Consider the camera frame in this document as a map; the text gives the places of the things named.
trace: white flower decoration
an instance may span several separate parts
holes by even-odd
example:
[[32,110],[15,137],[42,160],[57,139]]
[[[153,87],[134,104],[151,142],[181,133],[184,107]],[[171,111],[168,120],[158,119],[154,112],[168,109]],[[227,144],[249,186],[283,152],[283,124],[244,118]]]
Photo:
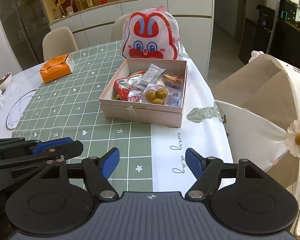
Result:
[[287,129],[286,145],[290,153],[300,158],[300,120],[294,120]]

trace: glass cabinet door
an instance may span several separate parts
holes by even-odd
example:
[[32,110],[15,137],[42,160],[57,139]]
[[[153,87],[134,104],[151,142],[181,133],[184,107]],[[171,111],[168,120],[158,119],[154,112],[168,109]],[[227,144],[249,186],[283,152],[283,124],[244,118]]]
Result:
[[26,36],[39,63],[43,62],[42,40],[50,32],[41,0],[15,0]]
[[29,44],[14,0],[0,0],[0,20],[10,46],[23,70],[38,64]]

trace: orange box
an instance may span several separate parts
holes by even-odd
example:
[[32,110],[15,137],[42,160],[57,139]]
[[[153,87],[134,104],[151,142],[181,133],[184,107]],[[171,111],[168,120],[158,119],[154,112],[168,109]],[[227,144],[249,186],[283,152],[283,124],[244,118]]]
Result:
[[49,60],[40,69],[43,82],[48,83],[57,78],[69,75],[74,69],[74,60],[70,54],[55,57]]
[[[182,105],[163,106],[149,103],[113,100],[116,95],[114,82],[131,73],[147,70],[151,64],[166,69],[167,73],[184,78]],[[127,58],[114,74],[99,100],[103,114],[108,118],[134,122],[146,122],[171,127],[181,127],[184,98],[187,83],[187,62],[185,60]]]

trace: dining table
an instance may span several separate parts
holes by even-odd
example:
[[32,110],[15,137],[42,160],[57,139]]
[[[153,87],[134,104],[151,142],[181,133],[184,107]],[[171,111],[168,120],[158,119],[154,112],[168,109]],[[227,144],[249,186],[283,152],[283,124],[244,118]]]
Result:
[[[186,165],[185,152],[193,148],[201,156],[232,163],[223,123],[209,86],[194,62],[187,61],[187,83],[180,128],[106,118],[99,97],[124,58],[121,42],[109,42],[71,53],[72,74],[43,83],[44,63],[12,77],[0,97],[0,138],[24,137],[48,141],[70,137],[83,144],[80,163],[103,156],[113,147],[120,161],[109,178],[119,194],[123,191],[180,191],[183,195],[196,181]],[[84,187],[82,179],[70,182]],[[222,179],[221,187],[234,179]]]

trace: tablecloth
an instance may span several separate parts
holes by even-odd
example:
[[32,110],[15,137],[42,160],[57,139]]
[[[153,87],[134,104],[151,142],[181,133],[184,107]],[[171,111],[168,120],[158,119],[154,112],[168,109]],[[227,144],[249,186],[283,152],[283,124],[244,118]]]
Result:
[[[108,119],[101,111],[99,96],[123,62],[119,41],[82,49],[72,56],[76,63],[73,73],[39,86],[13,137],[80,140],[84,151],[70,163],[119,148],[120,162],[109,179],[119,193],[129,190],[184,194],[195,182],[185,163],[188,147],[204,157],[232,162],[224,120],[191,59],[183,58],[188,61],[188,78],[182,127],[171,128]],[[71,182],[83,187],[82,180]]]

